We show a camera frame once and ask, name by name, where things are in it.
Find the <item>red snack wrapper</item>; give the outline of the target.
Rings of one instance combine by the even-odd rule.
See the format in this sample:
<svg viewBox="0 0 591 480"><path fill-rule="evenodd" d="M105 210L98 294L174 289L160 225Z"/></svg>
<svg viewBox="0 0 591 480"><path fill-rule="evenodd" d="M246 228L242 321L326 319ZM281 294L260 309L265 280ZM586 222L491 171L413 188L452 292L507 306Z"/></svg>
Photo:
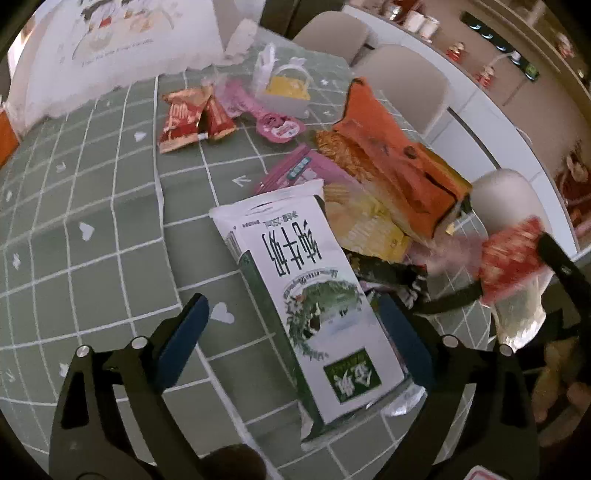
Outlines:
<svg viewBox="0 0 591 480"><path fill-rule="evenodd" d="M483 304L491 306L508 298L546 269L537 251L544 232L541 219L530 216L483 243L478 270Z"/></svg>

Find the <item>yellow chip bag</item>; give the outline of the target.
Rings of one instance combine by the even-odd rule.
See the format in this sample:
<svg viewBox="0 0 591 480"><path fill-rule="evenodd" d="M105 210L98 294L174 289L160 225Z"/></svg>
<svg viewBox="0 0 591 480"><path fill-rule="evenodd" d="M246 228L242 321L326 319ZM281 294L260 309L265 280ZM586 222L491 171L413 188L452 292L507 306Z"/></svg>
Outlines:
<svg viewBox="0 0 591 480"><path fill-rule="evenodd" d="M374 196L353 184L324 186L325 214L339 245L349 251L401 263L411 239Z"/></svg>

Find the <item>white green milk carton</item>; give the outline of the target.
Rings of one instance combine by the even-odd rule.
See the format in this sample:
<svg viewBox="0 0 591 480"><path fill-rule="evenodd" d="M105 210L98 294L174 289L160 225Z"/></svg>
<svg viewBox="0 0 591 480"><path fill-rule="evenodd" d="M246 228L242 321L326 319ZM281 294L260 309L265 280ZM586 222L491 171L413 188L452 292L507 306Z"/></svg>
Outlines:
<svg viewBox="0 0 591 480"><path fill-rule="evenodd" d="M280 330L293 369L305 449L404 392L410 372L325 216L324 182L214 207L209 216Z"/></svg>

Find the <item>orange snack bag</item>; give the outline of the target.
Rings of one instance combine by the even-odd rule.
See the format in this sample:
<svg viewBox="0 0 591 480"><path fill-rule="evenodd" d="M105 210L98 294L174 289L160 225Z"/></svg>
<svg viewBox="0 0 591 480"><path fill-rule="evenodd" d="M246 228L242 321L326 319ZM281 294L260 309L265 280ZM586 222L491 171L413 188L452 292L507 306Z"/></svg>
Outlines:
<svg viewBox="0 0 591 480"><path fill-rule="evenodd" d="M411 140L366 78L349 84L342 119L315 134L318 152L358 181L412 239L433 246L457 218L472 184Z"/></svg>

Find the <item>dark seaweed snack wrapper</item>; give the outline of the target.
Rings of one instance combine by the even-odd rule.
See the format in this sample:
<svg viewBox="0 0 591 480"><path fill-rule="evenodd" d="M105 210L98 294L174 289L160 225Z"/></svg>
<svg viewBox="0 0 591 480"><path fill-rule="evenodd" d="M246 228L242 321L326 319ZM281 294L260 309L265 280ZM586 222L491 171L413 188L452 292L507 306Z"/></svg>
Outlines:
<svg viewBox="0 0 591 480"><path fill-rule="evenodd" d="M391 263L349 250L345 250L345 254L356 278L373 285L370 289L394 292L408 308L427 299L428 273L425 267Z"/></svg>

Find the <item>large plush doll decoration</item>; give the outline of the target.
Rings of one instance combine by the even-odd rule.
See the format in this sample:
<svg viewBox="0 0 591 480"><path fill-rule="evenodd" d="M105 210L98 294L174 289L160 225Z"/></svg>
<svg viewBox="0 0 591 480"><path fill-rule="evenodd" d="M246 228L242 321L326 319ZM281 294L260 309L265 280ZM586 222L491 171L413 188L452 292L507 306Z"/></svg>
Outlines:
<svg viewBox="0 0 591 480"><path fill-rule="evenodd" d="M582 160L581 141L565 156L555 183L576 235L584 236L590 230L590 167Z"/></svg>

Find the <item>beige chair near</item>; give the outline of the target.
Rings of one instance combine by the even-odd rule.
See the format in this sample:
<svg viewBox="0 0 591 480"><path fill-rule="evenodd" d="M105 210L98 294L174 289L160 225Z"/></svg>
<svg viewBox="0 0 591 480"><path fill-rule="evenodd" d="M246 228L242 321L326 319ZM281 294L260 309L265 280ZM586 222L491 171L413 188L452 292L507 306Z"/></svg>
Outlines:
<svg viewBox="0 0 591 480"><path fill-rule="evenodd" d="M548 217L530 183L514 170L488 173L473 184L471 203L487 233L513 227L531 216L538 217L550 233ZM512 288L510 295L493 304L497 340L513 350L532 341L546 319L542 294L553 273L544 268Z"/></svg>

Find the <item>beige chair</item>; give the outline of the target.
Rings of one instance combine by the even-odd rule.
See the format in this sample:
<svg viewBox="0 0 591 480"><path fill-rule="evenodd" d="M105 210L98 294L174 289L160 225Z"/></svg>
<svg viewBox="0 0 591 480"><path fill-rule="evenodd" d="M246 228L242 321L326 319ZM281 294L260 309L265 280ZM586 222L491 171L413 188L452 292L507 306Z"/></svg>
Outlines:
<svg viewBox="0 0 591 480"><path fill-rule="evenodd" d="M301 48L341 57L349 65L369 36L369 28L342 11L325 11L308 22L294 37Z"/></svg>
<svg viewBox="0 0 591 480"><path fill-rule="evenodd" d="M550 233L548 217L530 183L514 170L488 173L473 184L471 203L487 233L513 227L531 216L538 217ZM546 319L542 294L553 273L544 268L512 288L510 295L493 304L497 340L513 350L532 341Z"/></svg>
<svg viewBox="0 0 591 480"><path fill-rule="evenodd" d="M380 90L404 118L426 137L453 100L451 83L419 53L400 45L372 51L353 70Z"/></svg>

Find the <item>white cabinet with shelves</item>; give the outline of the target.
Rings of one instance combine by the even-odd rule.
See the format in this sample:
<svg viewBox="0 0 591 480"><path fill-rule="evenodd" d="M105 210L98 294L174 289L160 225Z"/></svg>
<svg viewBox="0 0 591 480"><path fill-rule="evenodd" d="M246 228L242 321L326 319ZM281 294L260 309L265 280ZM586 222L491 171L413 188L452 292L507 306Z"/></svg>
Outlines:
<svg viewBox="0 0 591 480"><path fill-rule="evenodd" d="M407 47L449 79L453 100L427 135L440 154L476 153L468 168L472 179L494 167L518 171L539 194L554 234L566 250L576 256L589 252L590 237L576 235L554 180L577 141L581 141L583 161L590 160L590 125L555 68L478 1L424 1L421 5L428 16L441 22L431 42L360 4L347 4L342 10L367 24L370 49L389 44ZM484 21L524 54L539 69L538 80L530 82L494 45L463 24L463 11ZM457 41L465 43L461 63L446 55ZM495 69L488 89L475 79L485 65Z"/></svg>

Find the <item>green grid tablecloth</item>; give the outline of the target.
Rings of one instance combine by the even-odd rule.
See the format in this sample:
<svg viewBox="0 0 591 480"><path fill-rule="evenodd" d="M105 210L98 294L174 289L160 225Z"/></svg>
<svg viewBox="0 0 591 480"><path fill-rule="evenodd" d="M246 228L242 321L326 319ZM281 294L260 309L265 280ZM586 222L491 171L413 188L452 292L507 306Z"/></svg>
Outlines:
<svg viewBox="0 0 591 480"><path fill-rule="evenodd" d="M1 172L1 410L49 460L75 349L149 335L194 293L212 319L164 400L195 451L252 440L278 479L370 479L414 413L372 413L303 448L287 345L259 311L208 215L242 200L291 150L252 120L215 143L160 154L165 93L202 73L115 90L31 130Z"/></svg>

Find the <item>red doll figurine right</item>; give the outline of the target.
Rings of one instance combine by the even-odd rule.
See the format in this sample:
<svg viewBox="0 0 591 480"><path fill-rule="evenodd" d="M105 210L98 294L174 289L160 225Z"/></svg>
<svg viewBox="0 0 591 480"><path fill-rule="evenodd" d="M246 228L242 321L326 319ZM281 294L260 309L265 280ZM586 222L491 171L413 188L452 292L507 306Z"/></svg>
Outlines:
<svg viewBox="0 0 591 480"><path fill-rule="evenodd" d="M481 88L488 89L495 78L495 69L491 65L485 65L475 76Z"/></svg>

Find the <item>red doll figurine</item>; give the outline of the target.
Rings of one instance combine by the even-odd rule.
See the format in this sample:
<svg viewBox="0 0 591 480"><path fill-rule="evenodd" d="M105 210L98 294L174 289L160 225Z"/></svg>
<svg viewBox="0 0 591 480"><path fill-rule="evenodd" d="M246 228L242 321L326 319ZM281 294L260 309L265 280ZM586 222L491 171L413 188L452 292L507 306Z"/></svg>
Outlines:
<svg viewBox="0 0 591 480"><path fill-rule="evenodd" d="M465 52L465 43L462 41L457 41L448 48L446 55L452 61L454 61L456 63L461 63L464 52Z"/></svg>
<svg viewBox="0 0 591 480"><path fill-rule="evenodd" d="M481 88L488 89L495 78L495 69L491 65L485 65L475 76Z"/></svg>

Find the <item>pink snack wrapper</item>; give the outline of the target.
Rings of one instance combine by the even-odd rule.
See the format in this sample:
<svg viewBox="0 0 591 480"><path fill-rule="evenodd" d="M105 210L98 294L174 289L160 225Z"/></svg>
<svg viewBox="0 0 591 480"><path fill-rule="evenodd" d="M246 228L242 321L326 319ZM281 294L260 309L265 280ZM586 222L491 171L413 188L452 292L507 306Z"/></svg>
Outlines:
<svg viewBox="0 0 591 480"><path fill-rule="evenodd" d="M325 185L336 183L358 189L361 187L334 161L303 144L278 162L260 181L254 193L266 193L315 179L322 179Z"/></svg>

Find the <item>beige chair middle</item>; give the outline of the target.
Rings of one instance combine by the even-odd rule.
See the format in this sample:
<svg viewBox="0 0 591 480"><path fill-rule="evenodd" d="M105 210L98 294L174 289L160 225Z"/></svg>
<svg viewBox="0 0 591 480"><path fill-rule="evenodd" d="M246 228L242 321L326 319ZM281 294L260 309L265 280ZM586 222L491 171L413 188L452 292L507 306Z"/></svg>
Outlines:
<svg viewBox="0 0 591 480"><path fill-rule="evenodd" d="M400 45L372 51L353 70L380 90L404 118L426 137L453 100L451 83L419 53Z"/></svg>

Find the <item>red doll figurine left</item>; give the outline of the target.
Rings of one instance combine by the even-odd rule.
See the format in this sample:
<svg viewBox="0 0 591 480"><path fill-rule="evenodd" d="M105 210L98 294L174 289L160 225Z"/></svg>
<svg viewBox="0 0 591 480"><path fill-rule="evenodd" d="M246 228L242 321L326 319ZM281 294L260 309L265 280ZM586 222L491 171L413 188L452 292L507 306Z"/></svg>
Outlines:
<svg viewBox="0 0 591 480"><path fill-rule="evenodd" d="M454 61L456 63L461 63L464 52L465 52L465 43L462 41L457 41L448 48L446 55L452 61Z"/></svg>

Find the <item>white canister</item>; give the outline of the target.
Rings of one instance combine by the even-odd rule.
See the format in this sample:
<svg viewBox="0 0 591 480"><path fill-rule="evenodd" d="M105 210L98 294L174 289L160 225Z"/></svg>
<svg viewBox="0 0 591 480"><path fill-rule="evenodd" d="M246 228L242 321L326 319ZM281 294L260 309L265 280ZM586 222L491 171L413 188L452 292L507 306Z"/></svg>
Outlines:
<svg viewBox="0 0 591 480"><path fill-rule="evenodd" d="M441 22L438 19L436 19L435 17L425 16L424 21L423 21L421 28L419 30L419 36L423 40L425 40L427 42L431 42L433 37L437 33L440 25L441 25Z"/></svg>

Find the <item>white cup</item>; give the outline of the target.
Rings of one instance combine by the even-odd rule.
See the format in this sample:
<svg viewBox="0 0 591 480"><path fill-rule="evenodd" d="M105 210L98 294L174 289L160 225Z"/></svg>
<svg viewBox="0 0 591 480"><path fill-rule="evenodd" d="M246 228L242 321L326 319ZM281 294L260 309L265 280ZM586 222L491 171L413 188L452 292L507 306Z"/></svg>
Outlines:
<svg viewBox="0 0 591 480"><path fill-rule="evenodd" d="M405 17L403 28L411 33L418 33L425 23L426 17L423 13L411 10Z"/></svg>

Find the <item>beige chair far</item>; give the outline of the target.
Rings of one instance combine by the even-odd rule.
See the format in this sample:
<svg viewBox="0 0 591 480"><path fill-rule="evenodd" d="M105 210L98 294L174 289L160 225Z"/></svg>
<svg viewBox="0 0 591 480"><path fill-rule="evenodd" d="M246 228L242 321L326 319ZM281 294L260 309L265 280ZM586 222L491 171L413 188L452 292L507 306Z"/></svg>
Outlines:
<svg viewBox="0 0 591 480"><path fill-rule="evenodd" d="M369 28L342 11L325 11L308 22L294 37L301 48L341 57L349 65L369 36Z"/></svg>

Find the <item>orange tissue box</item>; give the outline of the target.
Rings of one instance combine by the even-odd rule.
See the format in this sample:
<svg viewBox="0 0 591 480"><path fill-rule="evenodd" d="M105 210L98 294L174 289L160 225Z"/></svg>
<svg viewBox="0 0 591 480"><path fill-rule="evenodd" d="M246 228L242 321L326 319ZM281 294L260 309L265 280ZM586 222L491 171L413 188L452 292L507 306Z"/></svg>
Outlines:
<svg viewBox="0 0 591 480"><path fill-rule="evenodd" d="M15 134L9 117L4 109L0 112L0 167L3 167L13 152L19 146L19 139Z"/></svg>

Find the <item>red triangular candy packet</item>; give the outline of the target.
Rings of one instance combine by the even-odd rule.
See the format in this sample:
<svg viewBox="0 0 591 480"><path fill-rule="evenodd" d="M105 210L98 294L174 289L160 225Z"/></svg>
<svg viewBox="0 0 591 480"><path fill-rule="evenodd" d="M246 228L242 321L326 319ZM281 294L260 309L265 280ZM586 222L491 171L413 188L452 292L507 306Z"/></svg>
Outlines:
<svg viewBox="0 0 591 480"><path fill-rule="evenodd" d="M229 117L214 95L209 97L204 107L202 118L205 122L205 133L211 142L228 137L238 129L235 121Z"/></svg>

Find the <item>white mesh food cover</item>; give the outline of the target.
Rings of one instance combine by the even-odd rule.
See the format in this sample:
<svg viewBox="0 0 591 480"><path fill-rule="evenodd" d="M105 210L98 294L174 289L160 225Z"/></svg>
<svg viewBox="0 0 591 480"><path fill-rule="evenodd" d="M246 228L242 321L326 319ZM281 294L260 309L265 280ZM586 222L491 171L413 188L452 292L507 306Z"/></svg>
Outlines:
<svg viewBox="0 0 591 480"><path fill-rule="evenodd" d="M223 57L211 1L61 1L24 45L6 112L23 135L116 88Z"/></svg>

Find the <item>black wall socket strip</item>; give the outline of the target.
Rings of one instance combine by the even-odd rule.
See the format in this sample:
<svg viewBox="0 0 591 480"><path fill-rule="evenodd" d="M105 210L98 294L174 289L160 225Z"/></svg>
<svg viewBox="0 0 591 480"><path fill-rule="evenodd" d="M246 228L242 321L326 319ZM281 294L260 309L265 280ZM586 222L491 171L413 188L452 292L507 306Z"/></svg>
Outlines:
<svg viewBox="0 0 591 480"><path fill-rule="evenodd" d="M462 12L460 20L472 31L478 33L483 39L494 45L500 52L500 55L503 58L508 58L530 82L536 82L538 80L540 77L538 68L493 28L468 11Z"/></svg>

